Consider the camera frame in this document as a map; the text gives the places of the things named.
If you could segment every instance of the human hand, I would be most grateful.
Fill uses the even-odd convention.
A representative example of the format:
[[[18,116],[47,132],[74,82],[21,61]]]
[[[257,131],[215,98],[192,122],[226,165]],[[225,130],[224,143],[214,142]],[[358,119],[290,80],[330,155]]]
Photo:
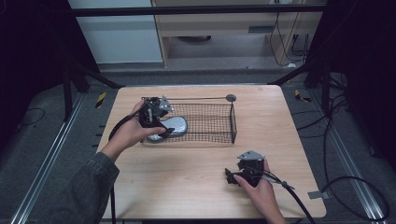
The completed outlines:
[[[267,160],[264,160],[264,170],[270,171]],[[243,177],[233,176],[245,190],[253,202],[254,207],[262,213],[269,224],[286,223],[276,202],[273,186],[267,180],[261,179],[256,188],[253,188]]]
[[[134,106],[131,114],[136,112],[144,101],[140,101]],[[102,152],[106,154],[111,160],[115,161],[123,150],[128,147],[134,146],[140,140],[154,134],[164,133],[165,128],[142,128],[139,123],[139,117],[133,117],[124,124],[113,135],[111,140],[102,149]]]

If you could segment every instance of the gray sleeve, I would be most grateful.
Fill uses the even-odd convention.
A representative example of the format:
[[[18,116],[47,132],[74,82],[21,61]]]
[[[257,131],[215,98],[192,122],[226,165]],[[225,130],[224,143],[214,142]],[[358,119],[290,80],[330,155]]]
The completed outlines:
[[[99,223],[120,170],[98,152],[74,175],[38,223]]]

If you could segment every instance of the black wire basket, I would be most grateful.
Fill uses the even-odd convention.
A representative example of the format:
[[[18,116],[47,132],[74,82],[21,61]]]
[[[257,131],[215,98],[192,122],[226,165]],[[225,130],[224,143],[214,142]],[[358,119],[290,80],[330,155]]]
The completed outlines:
[[[167,128],[175,128],[166,138],[152,135],[144,143],[171,143],[181,141],[215,142],[234,144],[236,121],[233,102],[234,95],[218,98],[167,99],[173,111],[160,118]],[[205,101],[216,100],[206,104]]]

